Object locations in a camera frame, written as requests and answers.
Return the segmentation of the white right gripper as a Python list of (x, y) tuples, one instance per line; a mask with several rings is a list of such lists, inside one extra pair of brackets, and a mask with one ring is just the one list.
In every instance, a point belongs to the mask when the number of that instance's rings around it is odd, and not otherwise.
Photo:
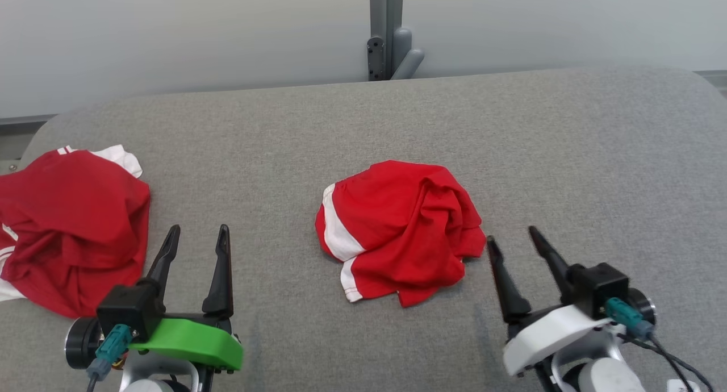
[[(573, 302), (573, 287), (568, 279), (569, 264), (548, 242), (535, 226), (529, 226), (534, 247), (542, 257), (560, 291), (561, 302)], [(494, 285), (498, 292), (502, 320), (517, 324), (530, 314), (530, 302), (520, 294), (504, 263), (502, 251), (493, 236), (487, 238), (487, 253), (491, 264)], [(503, 350), (503, 362), (507, 374), (516, 376), (529, 366), (573, 345), (588, 333), (605, 324), (594, 320), (578, 307), (558, 307), (533, 324), (511, 337)]]

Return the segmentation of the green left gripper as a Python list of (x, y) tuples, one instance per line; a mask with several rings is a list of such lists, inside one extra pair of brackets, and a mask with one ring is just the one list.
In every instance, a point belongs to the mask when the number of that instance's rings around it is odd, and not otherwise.
[[(181, 234), (179, 224), (167, 232), (147, 275), (139, 280), (153, 292), (153, 305), (159, 314), (166, 313), (164, 296), (169, 269), (174, 261)], [(239, 371), (244, 350), (233, 334), (234, 313), (231, 237), (226, 224), (220, 226), (215, 245), (216, 263), (208, 296), (202, 304), (207, 315), (163, 318), (145, 342), (134, 341), (131, 351), (153, 352), (162, 356), (189, 361), (218, 371)]]

